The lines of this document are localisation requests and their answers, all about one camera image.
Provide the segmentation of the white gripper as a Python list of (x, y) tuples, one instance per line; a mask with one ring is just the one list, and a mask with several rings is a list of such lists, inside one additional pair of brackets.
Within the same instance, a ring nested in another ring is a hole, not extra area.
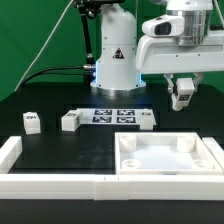
[[(174, 38), (144, 35), (137, 47), (136, 68), (142, 74), (166, 73), (168, 92), (173, 94), (171, 73), (224, 71), (224, 31), (210, 31), (203, 43), (196, 46), (179, 46)], [(203, 73), (195, 73), (195, 90), (203, 78)]]

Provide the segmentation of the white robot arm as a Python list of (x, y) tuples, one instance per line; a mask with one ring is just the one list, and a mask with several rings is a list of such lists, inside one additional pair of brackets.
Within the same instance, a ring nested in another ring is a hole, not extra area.
[(92, 91), (129, 95), (145, 87), (143, 74), (224, 71), (224, 30), (209, 28), (212, 0), (150, 1), (166, 13), (144, 22), (142, 37), (120, 0), (101, 2), (101, 56)]

